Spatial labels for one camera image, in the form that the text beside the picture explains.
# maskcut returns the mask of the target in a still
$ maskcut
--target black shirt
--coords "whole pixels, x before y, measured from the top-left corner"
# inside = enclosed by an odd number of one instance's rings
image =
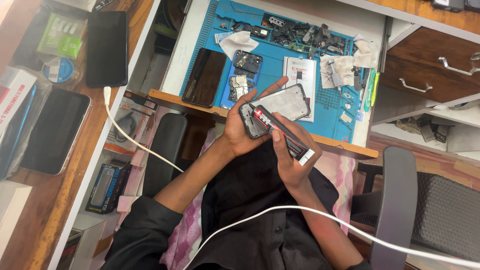
[[[317,169],[312,187],[330,214],[338,199],[333,184]],[[203,241],[216,230],[266,208],[297,205],[278,176],[272,141],[235,158],[207,185],[202,201]],[[102,269],[166,269],[159,264],[167,239],[182,215],[140,197],[116,233]],[[298,209],[265,213],[216,234],[189,270],[332,269]],[[371,270],[362,262],[349,270]]]

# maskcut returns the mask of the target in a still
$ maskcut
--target white charging cable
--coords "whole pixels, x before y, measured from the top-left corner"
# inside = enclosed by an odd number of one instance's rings
[[[391,249],[394,249],[394,250],[398,250],[400,252],[405,252],[407,254],[412,254],[412,255],[416,255],[416,256],[420,256],[420,257],[424,257],[424,258],[430,258],[430,259],[434,259],[434,260],[439,260],[439,261],[444,261],[444,262],[448,262],[448,263],[452,263],[452,264],[457,264],[457,265],[462,265],[462,266],[465,266],[465,267],[472,267],[472,268],[480,268],[480,262],[473,262],[473,261],[468,261],[468,260],[463,260],[463,259],[457,259],[457,258],[450,258],[450,257],[445,257],[445,256],[441,256],[441,255],[436,255],[436,254],[432,254],[432,253],[428,253],[428,252],[423,252],[423,251],[418,251],[418,250],[414,250],[414,249],[410,249],[410,248],[405,248],[405,247],[401,247],[401,246],[397,246],[397,245],[394,245],[394,244],[390,244],[390,243],[387,243],[385,241],[382,241],[374,236],[371,236],[369,235],[368,233],[365,233],[355,227],[353,227],[352,225],[346,223],[345,221],[343,220],[340,220],[328,213],[324,213],[324,212],[321,212],[321,211],[318,211],[318,210],[315,210],[315,209],[312,209],[312,208],[308,208],[308,207],[303,207],[303,206],[275,206],[275,207],[271,207],[267,210],[264,210],[254,216],[251,216],[249,218],[246,218],[244,220],[240,220],[238,222],[235,222],[234,224],[231,224],[227,227],[223,227],[221,228],[220,230],[214,232],[211,236],[209,236],[205,242],[200,246],[200,248],[197,250],[197,252],[195,253],[195,255],[193,256],[193,258],[190,260],[190,262],[185,266],[185,268],[183,268],[183,270],[186,270],[187,267],[190,265],[190,263],[193,261],[193,259],[195,258],[195,256],[197,256],[198,252],[202,249],[203,246],[205,246],[205,244],[208,242],[208,240],[210,240],[215,234],[223,231],[223,230],[226,230],[232,226],[235,226],[237,224],[240,224],[242,222],[245,222],[245,221],[249,221],[251,219],[254,219],[260,215],[263,215],[265,214],[266,212],[268,211],[272,211],[272,210],[276,210],[276,209],[301,209],[301,210],[307,210],[307,211],[311,211],[311,212],[314,212],[314,213],[317,213],[317,214],[320,214],[322,216],[326,216],[330,219],[333,219],[345,226],[347,226],[348,228],[354,230],[355,232],[367,237],[368,239],[374,241],[374,242],[377,242],[381,245],[384,245],[386,247],[389,247]]]
[[[105,99],[105,108],[107,109],[107,114],[108,114],[108,117],[110,118],[110,120],[112,121],[113,125],[118,129],[118,131],[123,135],[125,136],[125,138],[127,138],[128,140],[130,140],[131,142],[133,142],[134,144],[136,144],[138,147],[140,147],[141,149],[147,151],[148,153],[151,153],[153,155],[155,155],[156,157],[158,157],[159,159],[165,161],[166,163],[172,165],[175,169],[179,170],[180,172],[183,172],[179,167],[175,166],[175,164],[173,164],[172,162],[166,160],[164,157],[158,155],[157,153],[151,151],[150,149],[144,147],[143,145],[137,143],[135,140],[133,140],[132,138],[130,138],[130,136],[128,136],[120,127],[119,125],[117,125],[117,123],[115,122],[115,120],[113,119],[111,113],[110,113],[110,110],[108,109],[108,106],[110,105],[110,96],[111,96],[111,93],[112,93],[112,88],[110,88],[109,86],[106,86],[103,88],[103,97]]]
[[[170,161],[166,160],[165,158],[163,158],[162,156],[158,155],[157,153],[151,151],[150,149],[142,146],[141,144],[137,143],[136,141],[134,141],[132,138],[130,138],[127,134],[125,134],[125,132],[117,125],[117,123],[115,122],[115,120],[113,119],[112,115],[110,114],[110,110],[108,109],[108,106],[110,105],[110,95],[111,95],[111,88],[109,86],[106,86],[103,88],[103,96],[105,98],[105,108],[107,109],[107,114],[108,114],[108,117],[110,118],[110,120],[112,121],[112,123],[115,125],[115,127],[118,129],[118,131],[123,135],[125,136],[125,138],[129,139],[130,141],[132,141],[133,143],[135,143],[138,147],[140,147],[141,149],[157,156],[159,159],[165,161],[166,163],[172,165],[175,169],[179,170],[180,172],[183,172],[179,167],[175,166],[173,163],[171,163]],[[472,267],[472,268],[479,268],[480,269],[480,263],[479,262],[473,262],[473,261],[468,261],[468,260],[463,260],[463,259],[457,259],[457,258],[450,258],[450,257],[445,257],[445,256],[441,256],[441,255],[436,255],[436,254],[432,254],[432,253],[428,253],[428,252],[423,252],[423,251],[418,251],[418,250],[414,250],[414,249],[410,249],[410,248],[405,248],[405,247],[401,247],[401,246],[397,246],[397,245],[394,245],[394,244],[390,244],[390,243],[387,243],[385,241],[382,241],[374,236],[371,236],[369,235],[368,233],[364,233],[363,231],[353,227],[352,225],[346,223],[345,221],[343,220],[340,220],[334,216],[331,216],[330,214],[327,214],[327,213],[324,213],[324,212],[321,212],[321,211],[318,211],[318,210],[315,210],[315,209],[311,209],[311,208],[307,208],[307,207],[303,207],[303,206],[275,206],[275,207],[271,207],[267,210],[264,210],[254,216],[251,216],[249,218],[246,218],[244,220],[240,220],[238,222],[235,222],[227,227],[224,227],[216,232],[214,232],[211,236],[209,236],[205,242],[200,246],[200,248],[197,250],[197,252],[195,253],[195,255],[193,256],[193,258],[190,260],[190,262],[187,264],[187,266],[185,266],[185,268],[183,268],[183,270],[186,270],[187,267],[190,265],[190,263],[192,262],[192,260],[195,258],[195,256],[197,256],[198,252],[202,249],[202,247],[208,242],[208,240],[210,240],[215,234],[225,230],[225,229],[228,229],[232,226],[235,226],[237,224],[240,224],[242,222],[245,222],[245,221],[249,221],[251,219],[254,219],[268,211],[272,211],[272,210],[276,210],[276,209],[301,209],[301,210],[307,210],[307,211],[311,211],[311,212],[314,212],[314,213],[317,213],[317,214],[320,214],[322,216],[326,216],[330,219],[333,219],[345,226],[347,226],[348,228],[354,230],[355,232],[367,237],[368,239],[374,241],[374,242],[377,242],[381,245],[384,245],[386,247],[389,247],[391,249],[394,249],[394,250],[397,250],[397,251],[400,251],[400,252],[405,252],[407,254],[412,254],[412,255],[416,255],[416,256],[420,256],[420,257],[424,257],[424,258],[430,258],[430,259],[434,259],[434,260],[439,260],[439,261],[444,261],[444,262],[448,262],[448,263],[452,263],[452,264],[456,264],[456,265],[461,265],[461,266],[465,266],[465,267]]]

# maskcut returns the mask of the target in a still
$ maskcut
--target person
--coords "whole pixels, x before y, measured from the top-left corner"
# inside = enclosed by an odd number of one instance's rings
[[[287,83],[282,77],[259,97]],[[274,130],[252,140],[239,106],[257,90],[243,95],[228,112],[225,130],[182,174],[153,198],[141,196],[115,234],[102,269],[166,269],[159,260],[168,238],[194,197],[202,200],[203,241],[212,233],[269,207],[299,205],[333,215],[338,199],[333,184],[313,167],[322,150],[299,124],[278,112],[278,118],[315,151],[301,166],[287,150],[283,134]],[[339,225],[322,215],[299,209],[278,209],[214,235],[188,266],[189,270],[335,269],[371,270]]]

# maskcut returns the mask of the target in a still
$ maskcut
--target phone screen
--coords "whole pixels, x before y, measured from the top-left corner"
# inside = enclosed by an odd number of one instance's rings
[[[182,100],[203,107],[212,107],[222,78],[226,54],[201,48],[187,82]]]
[[[20,166],[53,175],[60,173],[89,106],[88,96],[53,89],[32,130]]]
[[[120,11],[93,12],[88,19],[86,84],[124,86],[128,82],[128,20]]]

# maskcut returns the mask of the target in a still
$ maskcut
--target black glue tube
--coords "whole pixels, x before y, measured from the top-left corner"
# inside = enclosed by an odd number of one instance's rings
[[[258,105],[255,107],[249,104],[253,109],[252,116],[260,122],[262,127],[271,135],[274,129],[278,129],[285,136],[288,152],[296,159],[300,165],[304,165],[307,160],[315,154],[315,151],[308,148],[295,135],[288,130],[277,118],[275,118],[264,106]]]

